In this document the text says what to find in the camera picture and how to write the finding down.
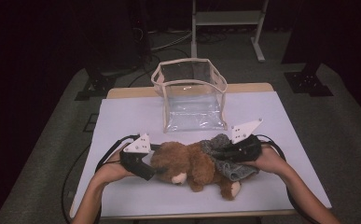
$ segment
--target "person's left hand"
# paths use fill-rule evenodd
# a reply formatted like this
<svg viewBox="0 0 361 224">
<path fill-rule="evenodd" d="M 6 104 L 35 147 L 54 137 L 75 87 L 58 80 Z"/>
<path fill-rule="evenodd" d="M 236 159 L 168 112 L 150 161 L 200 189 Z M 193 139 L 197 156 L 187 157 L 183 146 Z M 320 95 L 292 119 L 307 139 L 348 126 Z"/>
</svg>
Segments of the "person's left hand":
<svg viewBox="0 0 361 224">
<path fill-rule="evenodd" d="M 102 184 L 109 184 L 113 181 L 120 180 L 126 176 L 133 176 L 134 174 L 127 171 L 120 163 L 119 152 L 124 147 L 116 150 L 113 155 L 104 163 L 104 165 L 96 172 L 93 179 Z"/>
</svg>

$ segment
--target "plush toy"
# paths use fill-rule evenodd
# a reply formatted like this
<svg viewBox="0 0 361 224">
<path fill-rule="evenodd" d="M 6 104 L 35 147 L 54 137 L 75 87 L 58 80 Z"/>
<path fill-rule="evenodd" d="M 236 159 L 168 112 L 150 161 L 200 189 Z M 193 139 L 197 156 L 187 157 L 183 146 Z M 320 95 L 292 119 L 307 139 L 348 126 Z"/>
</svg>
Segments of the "plush toy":
<svg viewBox="0 0 361 224">
<path fill-rule="evenodd" d="M 224 134 L 187 146 L 166 142 L 155 150 L 150 165 L 164 182 L 181 185 L 187 181 L 194 192 L 202 191 L 205 185 L 217 184 L 222 197 L 231 201 L 241 189 L 240 179 L 257 173 L 257 169 L 215 160 L 213 154 L 219 153 L 229 143 Z"/>
</svg>

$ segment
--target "gray cloth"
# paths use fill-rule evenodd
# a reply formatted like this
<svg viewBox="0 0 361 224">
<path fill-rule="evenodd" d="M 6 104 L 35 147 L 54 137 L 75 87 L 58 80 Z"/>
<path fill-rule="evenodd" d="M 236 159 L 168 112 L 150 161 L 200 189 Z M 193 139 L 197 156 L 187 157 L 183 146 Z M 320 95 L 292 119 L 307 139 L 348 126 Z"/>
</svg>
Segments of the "gray cloth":
<svg viewBox="0 0 361 224">
<path fill-rule="evenodd" d="M 222 175 L 231 181 L 238 181 L 247 178 L 249 175 L 257 174 L 258 169 L 253 166 L 241 165 L 233 161 L 220 161 L 215 159 L 217 156 L 224 154 L 225 147 L 230 144 L 229 138 L 221 133 L 212 140 L 202 140 L 201 149 L 204 153 L 211 156 L 215 162 L 215 168 Z"/>
</svg>

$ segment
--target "gray carpet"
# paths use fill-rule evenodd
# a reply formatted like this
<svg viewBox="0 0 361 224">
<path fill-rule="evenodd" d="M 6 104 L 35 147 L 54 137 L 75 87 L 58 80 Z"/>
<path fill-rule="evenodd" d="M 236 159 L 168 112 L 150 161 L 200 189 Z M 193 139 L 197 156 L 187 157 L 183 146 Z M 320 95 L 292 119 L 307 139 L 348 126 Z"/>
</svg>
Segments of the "gray carpet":
<svg viewBox="0 0 361 224">
<path fill-rule="evenodd" d="M 300 71 L 303 64 L 281 64 L 290 33 L 263 32 L 260 46 L 266 62 L 258 63 L 250 44 L 252 33 L 228 34 L 227 39 L 212 45 L 198 45 L 198 56 L 208 58 L 228 83 L 269 82 L 278 92 L 285 110 L 319 176 L 333 213 L 342 223 L 361 223 L 361 108 L 344 87 L 340 77 L 325 65 L 317 75 L 334 96 L 310 97 L 295 94 L 284 72 Z M 160 46 L 178 36 L 151 35 L 153 45 Z M 161 61 L 190 55 L 189 43 L 157 52 Z M 158 59 L 146 64 L 155 67 Z M 127 87 L 143 69 L 120 77 L 116 87 Z M 71 206 L 78 179 L 92 138 L 94 114 L 99 112 L 102 97 L 75 101 L 87 83 L 85 70 L 75 74 L 63 93 L 33 153 L 0 211 L 0 223 L 65 223 L 64 208 Z M 147 76 L 132 85 L 152 86 Z M 299 216 L 263 217 L 262 223 L 300 223 Z M 140 223 L 194 223 L 194 219 L 141 220 Z M 201 219 L 200 223 L 255 223 L 247 218 Z M 103 220 L 102 223 L 132 223 Z"/>
</svg>

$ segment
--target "clear plastic container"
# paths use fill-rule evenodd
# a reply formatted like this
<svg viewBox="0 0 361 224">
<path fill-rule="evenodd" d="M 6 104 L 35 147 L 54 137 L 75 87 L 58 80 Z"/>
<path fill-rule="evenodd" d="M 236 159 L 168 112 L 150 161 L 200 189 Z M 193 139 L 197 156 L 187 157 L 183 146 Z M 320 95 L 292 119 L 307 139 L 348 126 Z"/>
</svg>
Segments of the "clear plastic container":
<svg viewBox="0 0 361 224">
<path fill-rule="evenodd" d="M 227 81 L 207 59 L 160 63 L 151 77 L 163 97 L 163 131 L 226 130 Z"/>
</svg>

